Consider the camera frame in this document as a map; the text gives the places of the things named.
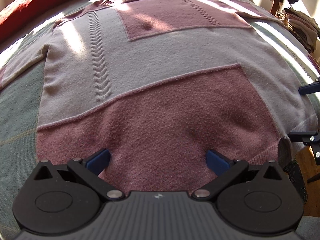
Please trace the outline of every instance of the ridged black surface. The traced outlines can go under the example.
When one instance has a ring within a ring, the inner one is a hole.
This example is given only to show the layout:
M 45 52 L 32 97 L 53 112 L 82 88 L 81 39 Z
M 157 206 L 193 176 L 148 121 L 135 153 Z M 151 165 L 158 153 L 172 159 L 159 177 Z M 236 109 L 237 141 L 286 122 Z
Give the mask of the ridged black surface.
M 109 202 L 87 227 L 65 236 L 22 232 L 16 240 L 253 240 L 225 224 L 210 203 L 190 199 L 186 192 L 132 192 Z M 292 233 L 268 240 L 299 240 Z

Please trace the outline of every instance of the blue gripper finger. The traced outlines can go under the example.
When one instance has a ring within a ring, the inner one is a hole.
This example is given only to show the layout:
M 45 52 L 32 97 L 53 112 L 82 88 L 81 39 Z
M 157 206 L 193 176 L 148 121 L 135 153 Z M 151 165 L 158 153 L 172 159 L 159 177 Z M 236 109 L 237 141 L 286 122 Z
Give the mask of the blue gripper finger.
M 209 150 L 206 154 L 206 164 L 210 170 L 220 176 L 234 165 L 234 161 L 215 150 Z
M 102 149 L 90 157 L 84 159 L 82 164 L 95 175 L 99 175 L 110 163 L 110 152 L 107 149 Z

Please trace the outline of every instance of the metal screw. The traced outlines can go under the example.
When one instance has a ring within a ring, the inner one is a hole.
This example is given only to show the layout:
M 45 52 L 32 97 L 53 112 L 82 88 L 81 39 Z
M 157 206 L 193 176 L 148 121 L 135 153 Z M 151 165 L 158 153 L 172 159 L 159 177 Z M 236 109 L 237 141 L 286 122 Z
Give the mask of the metal screw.
M 209 197 L 210 196 L 210 191 L 206 189 L 197 189 L 195 191 L 195 195 L 197 197 Z
M 120 198 L 120 197 L 122 197 L 122 194 L 123 193 L 120 190 L 113 189 L 113 190 L 108 191 L 107 197 L 109 197 L 109 198 Z

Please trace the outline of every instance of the red blanket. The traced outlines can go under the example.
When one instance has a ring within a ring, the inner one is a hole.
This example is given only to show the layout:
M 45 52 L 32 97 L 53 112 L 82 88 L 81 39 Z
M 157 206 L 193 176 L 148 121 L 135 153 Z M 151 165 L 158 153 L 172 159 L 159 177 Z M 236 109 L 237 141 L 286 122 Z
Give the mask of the red blanket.
M 15 0 L 0 12 L 0 43 L 47 10 L 68 0 Z

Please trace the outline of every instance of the wooden floor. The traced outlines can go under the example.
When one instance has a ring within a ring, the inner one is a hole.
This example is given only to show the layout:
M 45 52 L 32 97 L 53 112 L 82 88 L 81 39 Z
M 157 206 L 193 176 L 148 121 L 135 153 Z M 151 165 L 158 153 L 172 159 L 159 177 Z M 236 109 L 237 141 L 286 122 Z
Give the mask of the wooden floor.
M 299 163 L 306 190 L 308 201 L 305 205 L 305 216 L 320 217 L 320 180 L 307 183 L 307 179 L 320 173 L 320 165 L 316 166 L 314 156 L 310 147 L 305 147 L 297 155 L 296 160 Z

